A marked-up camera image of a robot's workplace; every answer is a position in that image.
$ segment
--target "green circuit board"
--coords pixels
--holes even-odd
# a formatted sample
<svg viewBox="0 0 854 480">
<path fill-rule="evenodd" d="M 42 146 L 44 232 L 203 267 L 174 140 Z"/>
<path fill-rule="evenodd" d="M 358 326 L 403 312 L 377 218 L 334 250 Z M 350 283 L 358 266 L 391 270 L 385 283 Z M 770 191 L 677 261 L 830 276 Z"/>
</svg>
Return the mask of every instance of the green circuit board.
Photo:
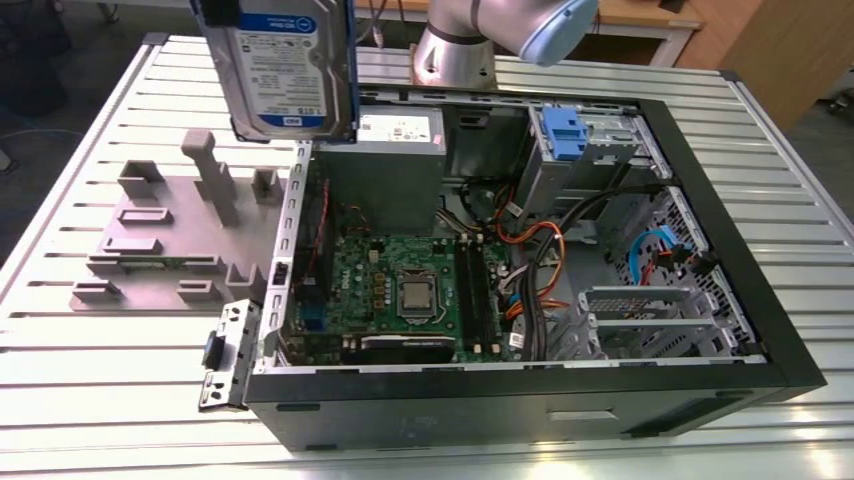
<svg viewBox="0 0 854 480">
<path fill-rule="evenodd" d="M 430 332 L 457 339 L 457 361 L 501 361 L 506 353 L 475 353 L 463 346 L 461 311 L 457 299 L 454 240 L 430 237 L 339 238 L 335 248 L 333 298 L 326 305 L 325 333 L 406 334 Z M 483 246 L 487 271 L 507 262 L 507 247 Z M 435 315 L 413 320 L 401 313 L 399 282 L 425 278 L 435 289 Z M 490 299 L 493 321 L 501 344 L 497 299 Z"/>
</svg>

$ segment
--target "blue connector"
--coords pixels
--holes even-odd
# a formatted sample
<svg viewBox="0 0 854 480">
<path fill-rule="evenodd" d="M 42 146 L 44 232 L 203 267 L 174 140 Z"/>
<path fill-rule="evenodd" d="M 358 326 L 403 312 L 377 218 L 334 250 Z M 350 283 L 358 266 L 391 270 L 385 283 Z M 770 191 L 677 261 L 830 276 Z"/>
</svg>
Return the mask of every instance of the blue connector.
<svg viewBox="0 0 854 480">
<path fill-rule="evenodd" d="M 300 318 L 310 332 L 323 332 L 326 330 L 326 308 L 323 305 L 303 305 Z"/>
</svg>

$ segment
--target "aluminum slotted table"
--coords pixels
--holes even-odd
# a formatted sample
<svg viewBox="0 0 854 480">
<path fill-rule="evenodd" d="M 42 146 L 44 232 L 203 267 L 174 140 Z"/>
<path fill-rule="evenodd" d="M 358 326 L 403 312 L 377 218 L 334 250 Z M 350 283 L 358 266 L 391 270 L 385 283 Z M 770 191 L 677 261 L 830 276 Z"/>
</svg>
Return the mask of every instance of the aluminum slotted table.
<svg viewBox="0 0 854 480">
<path fill-rule="evenodd" d="M 363 82 L 409 82 L 409 52 L 359 55 Z M 638 441 L 291 454 L 251 413 L 199 414 L 199 361 L 216 315 L 78 313 L 71 284 L 88 275 L 86 255 L 123 195 L 127 160 L 195 175 L 179 150 L 191 127 L 214 131 L 234 176 L 263 166 L 287 177 L 295 152 L 290 142 L 235 140 L 204 40 L 152 34 L 0 272 L 0 472 L 87 479 L 854 475 L 854 229 L 743 85 L 710 71 L 586 63 L 543 70 L 509 59 L 498 67 L 509 90 L 667 102 L 830 385 L 679 437 Z"/>
</svg>

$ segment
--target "hard drive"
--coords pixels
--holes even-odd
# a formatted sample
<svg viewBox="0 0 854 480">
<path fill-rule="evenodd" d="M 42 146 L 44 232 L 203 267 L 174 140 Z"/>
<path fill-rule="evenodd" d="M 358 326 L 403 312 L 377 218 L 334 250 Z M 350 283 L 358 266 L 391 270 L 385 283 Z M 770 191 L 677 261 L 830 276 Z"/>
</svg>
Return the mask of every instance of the hard drive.
<svg viewBox="0 0 854 480">
<path fill-rule="evenodd" d="M 353 0 L 191 0 L 238 139 L 354 142 Z"/>
</svg>

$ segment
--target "motherboard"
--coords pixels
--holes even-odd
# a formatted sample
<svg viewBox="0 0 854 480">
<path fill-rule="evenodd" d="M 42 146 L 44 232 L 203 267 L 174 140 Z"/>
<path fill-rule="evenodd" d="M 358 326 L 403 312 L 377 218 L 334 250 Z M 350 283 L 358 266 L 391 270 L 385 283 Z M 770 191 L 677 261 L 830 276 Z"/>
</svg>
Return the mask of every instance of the motherboard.
<svg viewBox="0 0 854 480">
<path fill-rule="evenodd" d="M 347 363 L 342 357 L 353 347 L 422 357 L 442 351 L 450 357 L 445 362 L 502 361 L 510 354 L 494 292 L 506 256 L 505 245 L 474 238 L 341 237 L 330 299 L 299 305 L 304 334 L 288 339 L 291 347 L 298 344 L 291 353 L 302 353 L 292 359 Z M 419 363 L 429 357 L 419 357 Z"/>
</svg>

